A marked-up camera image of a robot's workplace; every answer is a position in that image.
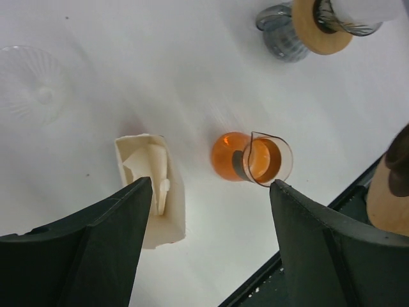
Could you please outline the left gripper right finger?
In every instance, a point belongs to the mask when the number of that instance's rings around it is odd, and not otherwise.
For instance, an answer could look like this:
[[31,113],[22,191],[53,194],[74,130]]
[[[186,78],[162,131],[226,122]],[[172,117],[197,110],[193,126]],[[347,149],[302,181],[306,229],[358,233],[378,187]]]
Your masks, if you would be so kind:
[[288,278],[292,306],[408,306],[408,237],[385,232],[270,186],[277,240],[302,256]]

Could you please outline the grey glass server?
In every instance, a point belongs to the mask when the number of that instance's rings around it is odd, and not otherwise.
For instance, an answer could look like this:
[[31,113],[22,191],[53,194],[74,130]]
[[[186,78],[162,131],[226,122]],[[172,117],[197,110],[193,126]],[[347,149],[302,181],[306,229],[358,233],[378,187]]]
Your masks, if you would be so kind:
[[281,3],[261,11],[256,17],[256,27],[263,34],[269,52],[285,63],[305,59],[310,50],[296,34],[292,17],[293,3]]

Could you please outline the white paper coffee filter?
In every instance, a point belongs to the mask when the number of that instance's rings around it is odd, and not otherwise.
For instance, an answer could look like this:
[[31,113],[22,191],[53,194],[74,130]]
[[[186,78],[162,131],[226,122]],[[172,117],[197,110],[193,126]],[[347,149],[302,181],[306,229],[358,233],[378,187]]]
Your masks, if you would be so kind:
[[387,22],[405,14],[400,0],[334,0],[330,3],[340,21],[356,25]]

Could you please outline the grey ribbed glass dripper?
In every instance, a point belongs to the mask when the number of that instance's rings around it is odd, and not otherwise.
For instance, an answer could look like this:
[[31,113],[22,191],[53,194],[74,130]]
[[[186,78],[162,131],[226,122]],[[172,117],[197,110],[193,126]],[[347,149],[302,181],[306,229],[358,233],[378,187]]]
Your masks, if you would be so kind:
[[342,32],[353,36],[369,36],[378,31],[384,23],[364,16],[354,16],[355,10],[348,1],[315,1],[313,19],[326,34]]

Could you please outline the orange filter box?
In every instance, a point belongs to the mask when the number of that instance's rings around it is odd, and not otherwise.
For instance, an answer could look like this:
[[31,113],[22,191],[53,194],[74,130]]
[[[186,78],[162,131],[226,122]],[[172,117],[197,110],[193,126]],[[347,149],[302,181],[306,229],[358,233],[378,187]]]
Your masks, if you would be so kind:
[[165,211],[161,216],[149,216],[144,235],[143,248],[155,249],[163,244],[171,244],[185,238],[185,188],[180,172],[174,163],[165,139],[162,136],[140,134],[123,136],[114,142],[116,158],[122,184],[134,182],[130,170],[124,167],[127,160],[138,148],[147,144],[161,145],[167,152],[167,177],[170,189],[167,192]]

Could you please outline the orange glass beaker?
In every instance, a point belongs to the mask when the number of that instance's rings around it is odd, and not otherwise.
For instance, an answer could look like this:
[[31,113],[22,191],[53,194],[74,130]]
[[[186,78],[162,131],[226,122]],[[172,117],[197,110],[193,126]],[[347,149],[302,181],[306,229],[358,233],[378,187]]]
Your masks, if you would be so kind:
[[210,152],[213,170],[224,180],[247,181],[269,187],[285,181],[293,169],[293,152],[280,137],[261,132],[221,135]]

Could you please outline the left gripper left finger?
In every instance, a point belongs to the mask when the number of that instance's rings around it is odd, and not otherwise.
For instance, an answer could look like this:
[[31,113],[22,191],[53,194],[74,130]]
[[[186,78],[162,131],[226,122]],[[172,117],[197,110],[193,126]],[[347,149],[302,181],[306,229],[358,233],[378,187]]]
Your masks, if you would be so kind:
[[1,237],[2,306],[128,306],[153,190],[143,177],[23,235]]

